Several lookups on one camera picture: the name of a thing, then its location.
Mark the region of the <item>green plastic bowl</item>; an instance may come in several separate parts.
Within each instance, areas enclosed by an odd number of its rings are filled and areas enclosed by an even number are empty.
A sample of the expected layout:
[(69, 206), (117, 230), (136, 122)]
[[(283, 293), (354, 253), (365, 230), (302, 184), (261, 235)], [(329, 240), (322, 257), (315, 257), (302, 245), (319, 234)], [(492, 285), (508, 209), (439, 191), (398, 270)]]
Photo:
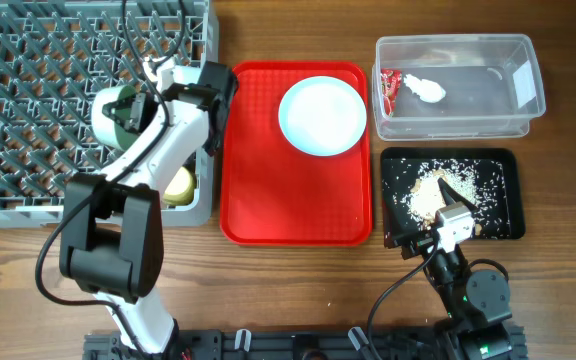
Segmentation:
[(102, 106), (106, 103), (124, 97), (131, 97), (136, 93), (136, 89), (131, 85), (109, 87), (97, 93), (92, 106), (91, 125), (99, 143), (114, 149), (127, 151), (137, 140), (137, 134), (129, 133), (125, 128), (116, 125), (102, 113)]

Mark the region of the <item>food scraps and rice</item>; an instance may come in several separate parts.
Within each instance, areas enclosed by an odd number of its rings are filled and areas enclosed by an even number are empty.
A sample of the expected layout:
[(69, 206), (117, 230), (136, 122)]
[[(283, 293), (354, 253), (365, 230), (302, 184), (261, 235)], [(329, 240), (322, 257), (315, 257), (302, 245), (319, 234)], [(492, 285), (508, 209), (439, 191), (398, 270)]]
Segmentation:
[(486, 159), (392, 159), (384, 182), (389, 211), (407, 232), (431, 225), (450, 204), (471, 205), (477, 238), (509, 235), (510, 219), (503, 166)]

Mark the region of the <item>yellow plastic cup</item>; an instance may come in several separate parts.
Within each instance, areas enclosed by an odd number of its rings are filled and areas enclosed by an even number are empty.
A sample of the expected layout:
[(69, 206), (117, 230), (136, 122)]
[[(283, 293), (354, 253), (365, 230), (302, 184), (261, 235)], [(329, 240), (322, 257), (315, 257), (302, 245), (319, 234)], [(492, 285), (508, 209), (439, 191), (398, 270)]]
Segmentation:
[(196, 185), (195, 175), (187, 167), (181, 167), (165, 189), (163, 202), (171, 206), (191, 204)]

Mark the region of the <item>white tissue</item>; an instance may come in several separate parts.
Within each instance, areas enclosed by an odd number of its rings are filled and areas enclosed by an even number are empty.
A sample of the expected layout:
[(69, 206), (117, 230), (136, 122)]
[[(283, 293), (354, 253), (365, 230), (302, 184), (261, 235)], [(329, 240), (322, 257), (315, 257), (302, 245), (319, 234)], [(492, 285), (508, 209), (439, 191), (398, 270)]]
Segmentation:
[(420, 79), (411, 74), (406, 74), (403, 81), (404, 85), (423, 102), (438, 103), (446, 96), (446, 91), (437, 82), (428, 79)]

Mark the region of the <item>red snack wrapper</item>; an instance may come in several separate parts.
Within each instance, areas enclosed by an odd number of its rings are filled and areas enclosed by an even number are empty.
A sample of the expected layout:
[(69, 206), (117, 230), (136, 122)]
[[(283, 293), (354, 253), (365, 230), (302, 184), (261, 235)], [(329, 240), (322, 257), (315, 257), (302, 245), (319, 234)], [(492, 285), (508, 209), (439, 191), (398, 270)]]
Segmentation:
[(381, 69), (380, 83), (384, 113), (387, 116), (392, 116), (396, 108), (396, 97), (402, 83), (402, 73), (396, 69)]

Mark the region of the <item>large light blue plate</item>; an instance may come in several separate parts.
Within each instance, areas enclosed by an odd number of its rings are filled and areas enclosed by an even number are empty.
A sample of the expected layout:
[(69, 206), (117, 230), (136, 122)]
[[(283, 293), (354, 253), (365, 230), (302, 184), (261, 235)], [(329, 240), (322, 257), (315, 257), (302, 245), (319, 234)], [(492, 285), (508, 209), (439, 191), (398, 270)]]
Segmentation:
[(367, 126), (365, 102), (347, 82), (313, 76), (292, 85), (278, 108), (278, 125), (297, 150), (331, 157), (349, 151)]

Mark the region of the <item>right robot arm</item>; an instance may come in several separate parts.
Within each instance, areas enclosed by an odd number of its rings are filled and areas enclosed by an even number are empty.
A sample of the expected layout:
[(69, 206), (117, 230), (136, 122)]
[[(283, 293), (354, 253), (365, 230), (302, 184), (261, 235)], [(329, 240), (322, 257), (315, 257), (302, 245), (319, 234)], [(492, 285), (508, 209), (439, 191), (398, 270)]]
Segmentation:
[(490, 259), (466, 260), (460, 244), (475, 235), (476, 207), (444, 178), (437, 185), (445, 205), (434, 220), (390, 241), (403, 259), (422, 258), (418, 269), (448, 315), (431, 328), (431, 351), (438, 359), (510, 359), (515, 346), (506, 324), (512, 317), (509, 274)]

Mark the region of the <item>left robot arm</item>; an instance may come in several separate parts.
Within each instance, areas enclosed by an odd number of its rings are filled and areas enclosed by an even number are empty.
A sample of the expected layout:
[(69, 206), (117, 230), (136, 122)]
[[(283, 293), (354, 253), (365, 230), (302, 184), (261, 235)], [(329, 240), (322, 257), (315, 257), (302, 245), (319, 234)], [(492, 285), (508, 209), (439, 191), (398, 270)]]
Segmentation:
[(59, 270), (106, 307), (119, 328), (117, 357), (183, 359), (178, 322), (156, 282), (164, 258), (162, 191), (198, 150), (222, 145), (238, 83), (232, 69), (168, 62), (154, 89), (105, 88), (93, 101), (95, 130), (124, 132), (132, 143), (97, 174), (66, 186)]

